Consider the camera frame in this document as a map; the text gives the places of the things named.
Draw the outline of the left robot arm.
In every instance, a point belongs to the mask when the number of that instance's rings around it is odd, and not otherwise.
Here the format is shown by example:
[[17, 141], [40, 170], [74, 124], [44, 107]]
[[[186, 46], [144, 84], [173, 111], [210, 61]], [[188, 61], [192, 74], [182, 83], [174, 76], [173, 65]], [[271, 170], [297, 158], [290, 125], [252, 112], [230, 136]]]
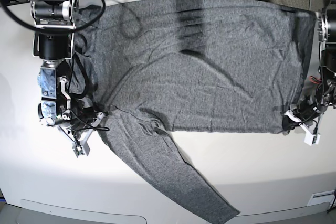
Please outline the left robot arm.
[[287, 132], [300, 127], [305, 132], [304, 142], [309, 146], [320, 141], [318, 132], [328, 107], [335, 109], [335, 0], [323, 0], [316, 12], [317, 38], [299, 101], [285, 112]]

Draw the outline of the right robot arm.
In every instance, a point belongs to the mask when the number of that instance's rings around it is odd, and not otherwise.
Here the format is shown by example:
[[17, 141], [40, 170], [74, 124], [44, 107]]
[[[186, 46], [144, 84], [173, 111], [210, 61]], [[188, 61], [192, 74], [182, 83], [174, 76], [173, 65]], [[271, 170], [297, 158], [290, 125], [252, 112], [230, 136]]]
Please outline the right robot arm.
[[32, 30], [33, 56], [43, 61], [38, 75], [41, 123], [55, 127], [72, 144], [76, 156], [88, 155], [88, 139], [105, 114], [85, 108], [81, 100], [89, 91], [89, 77], [75, 53], [75, 34], [84, 30], [75, 18], [79, 0], [29, 0], [32, 25], [20, 20], [1, 2], [4, 12], [16, 23]]

